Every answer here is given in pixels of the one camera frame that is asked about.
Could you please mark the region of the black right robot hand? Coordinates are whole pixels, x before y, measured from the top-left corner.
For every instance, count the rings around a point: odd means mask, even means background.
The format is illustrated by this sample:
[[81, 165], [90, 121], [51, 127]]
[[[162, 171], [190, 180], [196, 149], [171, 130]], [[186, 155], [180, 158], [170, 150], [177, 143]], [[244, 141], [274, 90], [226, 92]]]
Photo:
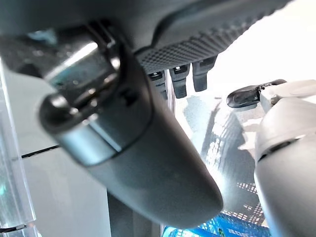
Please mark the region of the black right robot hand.
[[43, 129], [108, 191], [156, 223], [190, 228], [222, 196], [154, 73], [225, 51], [285, 0], [3, 0], [0, 56], [54, 88]]

